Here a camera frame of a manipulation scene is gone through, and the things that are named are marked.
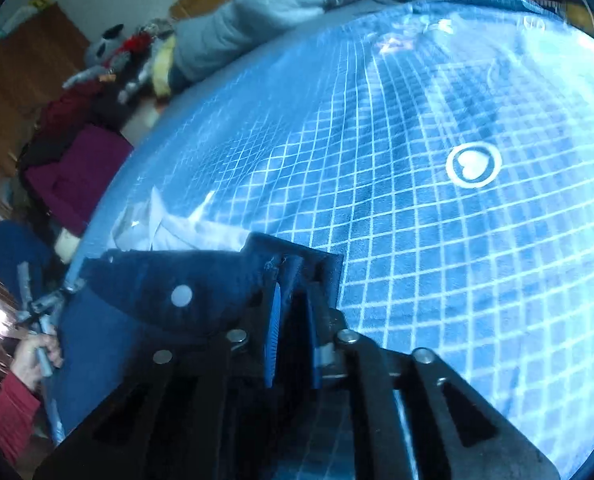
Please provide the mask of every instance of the person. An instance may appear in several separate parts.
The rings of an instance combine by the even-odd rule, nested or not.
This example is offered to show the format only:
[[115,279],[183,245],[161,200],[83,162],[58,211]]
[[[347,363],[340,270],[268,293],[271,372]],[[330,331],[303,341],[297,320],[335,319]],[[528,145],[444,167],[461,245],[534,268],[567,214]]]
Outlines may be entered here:
[[0,385],[0,479],[18,478],[12,469],[32,434],[32,421],[39,409],[35,396],[42,379],[37,350],[45,348],[52,364],[63,364],[54,335],[29,335],[14,352],[10,371]]

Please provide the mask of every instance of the white circle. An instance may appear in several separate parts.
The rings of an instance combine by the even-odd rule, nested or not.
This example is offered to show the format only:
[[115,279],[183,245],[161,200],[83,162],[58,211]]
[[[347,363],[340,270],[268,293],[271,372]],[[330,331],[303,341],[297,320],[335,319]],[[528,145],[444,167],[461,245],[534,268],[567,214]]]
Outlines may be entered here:
[[170,350],[157,350],[152,356],[152,360],[157,365],[165,365],[173,358],[173,353]]
[[188,285],[177,285],[170,294],[174,306],[186,306],[192,300],[192,288]]
[[[463,153],[471,148],[485,148],[493,157],[493,171],[486,179],[482,180],[481,182],[468,182],[467,180],[463,180],[457,174],[454,168],[455,157],[458,156],[460,153]],[[446,172],[448,173],[449,179],[456,186],[464,187],[465,189],[475,189],[477,187],[487,186],[494,179],[496,179],[496,176],[499,174],[499,171],[501,171],[501,164],[502,160],[499,149],[493,144],[483,142],[482,140],[477,140],[475,142],[466,142],[465,144],[462,144],[461,146],[457,146],[456,148],[452,149],[452,151],[448,155],[448,160],[446,161]]]

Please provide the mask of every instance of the white heart in circle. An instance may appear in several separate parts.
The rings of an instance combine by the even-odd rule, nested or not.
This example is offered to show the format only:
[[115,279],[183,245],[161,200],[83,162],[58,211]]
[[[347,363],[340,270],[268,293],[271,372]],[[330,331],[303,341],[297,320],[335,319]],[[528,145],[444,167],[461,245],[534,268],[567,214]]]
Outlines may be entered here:
[[475,180],[484,174],[490,157],[478,150],[465,150],[459,154],[457,161],[463,168],[463,176],[468,180]]

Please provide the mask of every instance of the white grid pattern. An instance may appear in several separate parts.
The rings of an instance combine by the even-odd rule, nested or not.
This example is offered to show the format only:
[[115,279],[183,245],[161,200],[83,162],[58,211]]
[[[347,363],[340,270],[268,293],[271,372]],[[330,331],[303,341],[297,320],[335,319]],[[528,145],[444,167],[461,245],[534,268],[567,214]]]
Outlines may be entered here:
[[[251,66],[136,151],[79,256],[153,186],[185,215],[214,190],[211,220],[344,254],[349,324],[436,349],[568,478],[594,448],[594,52],[547,16],[522,27],[523,0],[477,3],[395,7]],[[465,190],[446,158],[474,140],[504,163]],[[313,435],[282,478],[349,478],[344,437]]]

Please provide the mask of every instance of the blue bedsheet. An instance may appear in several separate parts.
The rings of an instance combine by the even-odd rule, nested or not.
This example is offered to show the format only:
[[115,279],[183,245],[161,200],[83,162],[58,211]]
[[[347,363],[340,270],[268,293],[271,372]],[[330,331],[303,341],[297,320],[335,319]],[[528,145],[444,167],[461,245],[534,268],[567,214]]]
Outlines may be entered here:
[[[594,449],[594,40],[528,0],[415,2],[184,99],[113,181],[69,281],[153,187],[180,216],[213,191],[205,219],[344,254],[352,328],[435,349],[577,470]],[[348,478],[336,413],[286,476]]]

